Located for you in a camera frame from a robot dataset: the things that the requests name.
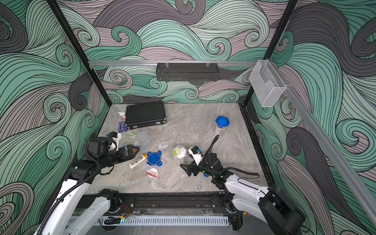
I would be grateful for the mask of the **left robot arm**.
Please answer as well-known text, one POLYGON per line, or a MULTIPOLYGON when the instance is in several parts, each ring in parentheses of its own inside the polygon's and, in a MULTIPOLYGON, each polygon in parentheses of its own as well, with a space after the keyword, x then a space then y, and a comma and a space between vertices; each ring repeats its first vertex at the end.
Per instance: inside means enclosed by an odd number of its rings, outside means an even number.
POLYGON ((111 132, 106 137, 88 141, 84 160, 78 160, 64 176, 61 189, 51 208, 44 216, 37 235, 84 235, 107 212, 118 212, 121 205, 119 192, 103 189, 93 203, 72 224, 69 220, 86 190, 104 168, 133 160, 139 146, 119 146, 121 134, 111 132))

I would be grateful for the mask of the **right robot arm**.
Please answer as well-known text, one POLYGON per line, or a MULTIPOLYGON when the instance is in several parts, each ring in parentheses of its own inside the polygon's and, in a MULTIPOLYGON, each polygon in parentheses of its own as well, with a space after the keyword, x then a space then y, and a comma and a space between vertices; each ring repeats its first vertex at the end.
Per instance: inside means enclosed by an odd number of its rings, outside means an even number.
POLYGON ((203 173, 230 196, 230 211, 250 214, 270 227, 276 235, 301 235, 305 214, 281 188, 258 186, 238 177, 233 167, 223 168, 216 154, 192 154, 190 164, 180 164, 188 176, 203 173))

